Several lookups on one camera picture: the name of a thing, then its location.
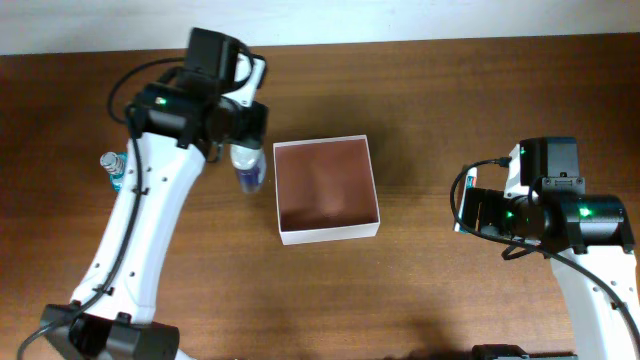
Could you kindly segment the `purple spray bottle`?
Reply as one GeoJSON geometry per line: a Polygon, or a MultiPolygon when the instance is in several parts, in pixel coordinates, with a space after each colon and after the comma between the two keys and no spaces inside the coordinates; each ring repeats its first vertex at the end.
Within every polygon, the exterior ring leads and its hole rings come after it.
{"type": "Polygon", "coordinates": [[[245,193],[258,192],[267,170],[263,149],[250,149],[240,145],[232,145],[230,149],[231,162],[242,190],[245,193]]]}

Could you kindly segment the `teal mouthwash bottle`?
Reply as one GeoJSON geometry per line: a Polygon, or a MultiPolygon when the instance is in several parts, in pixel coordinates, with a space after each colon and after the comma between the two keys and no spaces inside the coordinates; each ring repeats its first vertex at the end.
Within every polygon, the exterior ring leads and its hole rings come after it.
{"type": "Polygon", "coordinates": [[[126,169],[127,154],[125,152],[106,152],[100,157],[100,165],[109,175],[111,186],[119,192],[126,169]]]}

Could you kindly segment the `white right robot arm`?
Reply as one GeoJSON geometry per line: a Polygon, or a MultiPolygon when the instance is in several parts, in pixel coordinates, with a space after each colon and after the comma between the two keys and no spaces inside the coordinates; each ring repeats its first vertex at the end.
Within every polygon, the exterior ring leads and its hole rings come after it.
{"type": "Polygon", "coordinates": [[[549,261],[578,358],[638,358],[635,241],[617,197],[578,188],[467,188],[450,205],[463,231],[504,245],[504,260],[538,253],[549,261]]]}

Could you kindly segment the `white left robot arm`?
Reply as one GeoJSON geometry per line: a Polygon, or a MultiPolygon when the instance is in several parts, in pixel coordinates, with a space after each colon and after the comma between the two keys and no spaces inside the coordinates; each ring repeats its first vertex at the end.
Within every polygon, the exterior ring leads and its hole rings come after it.
{"type": "Polygon", "coordinates": [[[233,90],[147,85],[128,106],[123,183],[98,250],[67,305],[40,325],[65,359],[184,359],[180,331],[155,321],[166,253],[186,198],[213,145],[257,151],[266,106],[259,81],[233,90]]]}

